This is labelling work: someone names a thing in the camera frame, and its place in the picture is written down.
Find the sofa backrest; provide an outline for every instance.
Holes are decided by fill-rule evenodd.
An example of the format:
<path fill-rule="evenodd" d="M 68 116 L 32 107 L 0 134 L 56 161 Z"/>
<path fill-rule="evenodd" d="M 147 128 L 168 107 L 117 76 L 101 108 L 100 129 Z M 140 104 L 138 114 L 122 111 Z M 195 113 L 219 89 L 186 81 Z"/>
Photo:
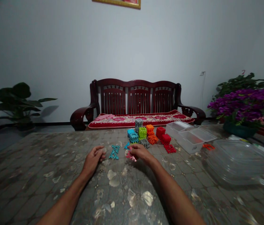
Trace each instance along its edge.
<path fill-rule="evenodd" d="M 163 113 L 177 109 L 175 96 L 180 97 L 181 85 L 170 81 L 151 83 L 145 80 L 93 80 L 91 102 L 97 114 Z"/>

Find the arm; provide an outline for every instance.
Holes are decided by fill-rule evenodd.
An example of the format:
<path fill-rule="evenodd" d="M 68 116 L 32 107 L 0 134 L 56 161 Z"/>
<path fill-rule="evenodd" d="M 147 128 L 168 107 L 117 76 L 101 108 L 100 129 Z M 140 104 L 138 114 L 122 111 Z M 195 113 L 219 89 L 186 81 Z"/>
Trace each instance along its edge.
<path fill-rule="evenodd" d="M 166 172 L 158 160 L 152 156 L 143 145 L 134 144 L 131 153 L 141 158 L 155 174 L 161 188 L 162 195 L 174 223 L 177 224 L 205 224 L 195 210 L 194 205 L 183 192 L 177 182 Z"/>
<path fill-rule="evenodd" d="M 101 150 L 103 147 L 96 146 L 90 151 L 78 178 L 58 202 L 41 218 L 37 225 L 68 225 L 70 223 L 82 190 L 92 177 L 98 162 L 106 157 L 106 153 Z"/>

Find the flower pot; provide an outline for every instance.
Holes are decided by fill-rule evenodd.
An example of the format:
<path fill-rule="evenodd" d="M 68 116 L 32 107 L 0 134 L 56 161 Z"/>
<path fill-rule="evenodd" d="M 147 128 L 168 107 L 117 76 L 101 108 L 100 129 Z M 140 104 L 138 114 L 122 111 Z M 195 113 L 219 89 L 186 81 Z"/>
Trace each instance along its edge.
<path fill-rule="evenodd" d="M 230 134 L 234 134 L 241 138 L 251 138 L 258 131 L 257 128 L 245 127 L 242 125 L 237 126 L 236 124 L 226 120 L 223 129 Z"/>

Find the clear plastic container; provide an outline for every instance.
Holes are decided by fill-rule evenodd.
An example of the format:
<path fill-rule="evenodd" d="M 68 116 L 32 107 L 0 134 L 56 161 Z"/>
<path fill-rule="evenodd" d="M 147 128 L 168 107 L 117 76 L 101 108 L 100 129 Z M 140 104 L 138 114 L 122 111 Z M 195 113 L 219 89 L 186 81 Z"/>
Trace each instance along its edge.
<path fill-rule="evenodd" d="M 189 154 L 199 152 L 203 147 L 204 141 L 199 139 L 196 135 L 190 131 L 179 132 L 179 138 L 177 142 L 182 148 Z"/>
<path fill-rule="evenodd" d="M 218 158 L 217 155 L 215 155 L 212 151 L 210 151 L 208 155 L 210 163 L 218 165 L 218 167 L 221 168 L 222 171 L 232 173 L 234 176 L 250 177 L 264 174 L 264 167 L 262 166 L 252 168 L 251 165 L 239 165 L 236 163 L 231 166 L 224 164 L 224 162 L 220 158 Z"/>
<path fill-rule="evenodd" d="M 182 121 L 171 122 L 166 125 L 166 133 L 174 139 L 179 139 L 179 132 L 193 129 L 194 127 Z"/>
<path fill-rule="evenodd" d="M 243 169 L 248 166 L 251 170 L 264 167 L 264 152 L 254 145 L 243 141 L 216 140 L 213 142 L 213 153 L 230 168 Z"/>
<path fill-rule="evenodd" d="M 213 173 L 214 177 L 220 178 L 223 181 L 232 184 L 232 185 L 251 185 L 257 184 L 259 181 L 259 175 L 254 174 L 251 176 L 239 176 L 232 172 L 227 172 L 223 170 L 218 164 L 211 162 L 210 158 L 206 160 L 209 165 L 210 172 Z"/>
<path fill-rule="evenodd" d="M 197 136 L 199 139 L 203 140 L 204 142 L 209 142 L 217 139 L 217 137 L 215 137 L 214 135 L 210 134 L 209 132 L 201 128 L 190 130 L 190 132 L 195 136 Z"/>

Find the purple flower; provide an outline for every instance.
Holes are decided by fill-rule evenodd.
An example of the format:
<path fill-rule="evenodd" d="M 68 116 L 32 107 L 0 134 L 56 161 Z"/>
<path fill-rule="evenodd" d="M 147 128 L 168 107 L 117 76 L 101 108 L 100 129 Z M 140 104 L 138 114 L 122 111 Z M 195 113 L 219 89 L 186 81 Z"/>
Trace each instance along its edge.
<path fill-rule="evenodd" d="M 260 126 L 264 123 L 264 89 L 237 90 L 224 97 L 218 98 L 215 102 L 208 105 L 209 109 L 216 110 L 219 116 L 231 118 L 235 110 L 235 122 L 258 123 Z"/>

